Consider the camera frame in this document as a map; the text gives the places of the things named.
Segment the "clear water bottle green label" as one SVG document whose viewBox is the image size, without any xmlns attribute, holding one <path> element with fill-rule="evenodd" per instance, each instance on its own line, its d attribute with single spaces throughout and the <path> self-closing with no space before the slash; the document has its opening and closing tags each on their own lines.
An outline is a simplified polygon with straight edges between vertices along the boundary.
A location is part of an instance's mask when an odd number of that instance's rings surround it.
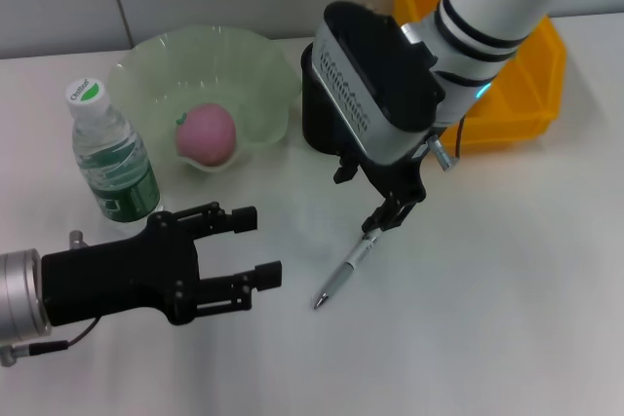
<svg viewBox="0 0 624 416">
<path fill-rule="evenodd" d="M 126 235 L 162 208 L 161 193 L 139 133 L 112 104 L 103 82 L 79 78 L 65 90 L 73 118 L 76 164 L 103 217 Z"/>
</svg>

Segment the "green glass fruit plate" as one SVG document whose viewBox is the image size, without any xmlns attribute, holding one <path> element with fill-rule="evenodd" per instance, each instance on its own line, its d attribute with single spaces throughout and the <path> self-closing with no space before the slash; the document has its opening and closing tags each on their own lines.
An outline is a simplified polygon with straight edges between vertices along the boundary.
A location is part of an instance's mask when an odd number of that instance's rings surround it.
<svg viewBox="0 0 624 416">
<path fill-rule="evenodd" d="M 248 155 L 286 135 L 301 81 L 275 42 L 242 28 L 193 25 L 136 45 L 111 69 L 107 90 L 165 178 L 195 164 L 176 150 L 176 129 L 194 108 L 225 109 L 236 128 L 234 155 Z"/>
</svg>

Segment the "yellow plastic storage bin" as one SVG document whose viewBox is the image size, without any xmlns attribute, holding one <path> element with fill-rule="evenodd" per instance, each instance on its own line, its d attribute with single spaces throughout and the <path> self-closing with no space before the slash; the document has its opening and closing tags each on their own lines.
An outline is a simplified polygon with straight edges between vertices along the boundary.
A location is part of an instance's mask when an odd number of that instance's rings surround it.
<svg viewBox="0 0 624 416">
<path fill-rule="evenodd" d="M 394 0 L 393 17 L 421 20 L 440 0 Z M 566 47 L 544 18 L 469 111 L 462 130 L 463 153 L 492 151 L 544 134 L 560 115 Z"/>
</svg>

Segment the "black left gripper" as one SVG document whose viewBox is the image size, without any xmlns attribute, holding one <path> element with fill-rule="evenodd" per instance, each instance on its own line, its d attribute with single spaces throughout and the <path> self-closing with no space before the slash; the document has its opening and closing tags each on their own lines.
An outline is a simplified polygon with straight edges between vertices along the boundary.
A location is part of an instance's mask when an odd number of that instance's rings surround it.
<svg viewBox="0 0 624 416">
<path fill-rule="evenodd" d="M 282 285 L 280 261 L 199 280 L 193 241 L 257 229 L 255 207 L 227 212 L 218 202 L 151 215 L 137 235 L 42 257 L 42 291 L 51 325 L 153 308 L 169 323 L 248 311 L 253 291 Z"/>
</svg>

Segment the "black mesh pen holder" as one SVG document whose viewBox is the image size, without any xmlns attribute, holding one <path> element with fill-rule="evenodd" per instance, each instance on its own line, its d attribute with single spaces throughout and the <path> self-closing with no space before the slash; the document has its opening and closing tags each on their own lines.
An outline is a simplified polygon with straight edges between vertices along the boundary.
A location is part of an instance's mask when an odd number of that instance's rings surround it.
<svg viewBox="0 0 624 416">
<path fill-rule="evenodd" d="M 302 132 L 306 142 L 316 151 L 355 160 L 358 153 L 332 100 L 318 81 L 312 68 L 313 44 L 304 49 L 302 72 Z"/>
</svg>

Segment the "silver ballpoint pen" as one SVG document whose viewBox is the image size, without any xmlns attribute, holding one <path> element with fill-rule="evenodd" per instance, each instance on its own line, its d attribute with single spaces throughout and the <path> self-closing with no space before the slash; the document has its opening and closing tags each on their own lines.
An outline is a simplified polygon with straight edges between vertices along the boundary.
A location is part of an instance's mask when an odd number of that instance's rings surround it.
<svg viewBox="0 0 624 416">
<path fill-rule="evenodd" d="M 320 309 L 340 291 L 362 260 L 371 253 L 382 233 L 383 231 L 381 229 L 374 229 L 364 234 L 361 239 L 356 242 L 351 251 L 339 263 L 320 288 L 313 300 L 312 306 L 314 310 Z"/>
</svg>

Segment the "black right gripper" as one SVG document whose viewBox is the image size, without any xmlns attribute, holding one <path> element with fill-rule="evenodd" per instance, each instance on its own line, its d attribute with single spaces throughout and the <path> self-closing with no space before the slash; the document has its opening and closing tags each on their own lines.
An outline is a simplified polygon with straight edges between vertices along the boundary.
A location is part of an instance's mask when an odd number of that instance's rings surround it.
<svg viewBox="0 0 624 416">
<path fill-rule="evenodd" d="M 385 198 L 384 202 L 364 221 L 362 231 L 371 233 L 376 229 L 388 231 L 403 224 L 412 209 L 426 198 L 420 168 L 421 156 L 406 156 L 389 166 L 370 160 L 360 161 L 360 155 L 351 151 L 338 154 L 338 169 L 333 182 L 341 184 L 353 179 L 360 163 L 372 186 Z"/>
</svg>

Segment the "pink peach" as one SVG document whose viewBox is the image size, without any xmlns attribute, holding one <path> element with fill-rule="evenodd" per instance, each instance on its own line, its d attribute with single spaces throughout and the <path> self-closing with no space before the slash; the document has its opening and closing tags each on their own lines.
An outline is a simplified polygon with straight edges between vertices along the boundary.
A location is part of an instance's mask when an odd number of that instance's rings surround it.
<svg viewBox="0 0 624 416">
<path fill-rule="evenodd" d="M 204 103 L 176 120 L 175 148 L 180 157 L 205 167 L 227 163 L 235 153 L 237 131 L 233 117 L 216 103 Z"/>
</svg>

